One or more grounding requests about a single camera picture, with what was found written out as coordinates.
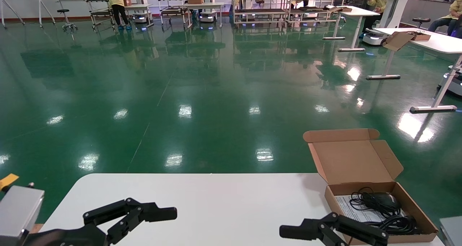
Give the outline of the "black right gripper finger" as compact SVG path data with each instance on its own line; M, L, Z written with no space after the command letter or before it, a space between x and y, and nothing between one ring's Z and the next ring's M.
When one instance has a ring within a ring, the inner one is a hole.
M385 231L332 212L321 219L304 219L299 226L282 225L279 236L302 241L321 241L325 246L348 246L335 232L372 246L386 246L388 233Z

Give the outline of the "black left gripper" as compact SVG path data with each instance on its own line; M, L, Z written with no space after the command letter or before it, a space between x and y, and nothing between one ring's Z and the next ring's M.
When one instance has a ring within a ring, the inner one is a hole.
M127 198L84 213L81 228L30 233L23 246L107 246L117 244L144 221L171 221L177 216L175 207L160 208L156 203ZM121 220L108 229L107 236L97 227L117 218Z

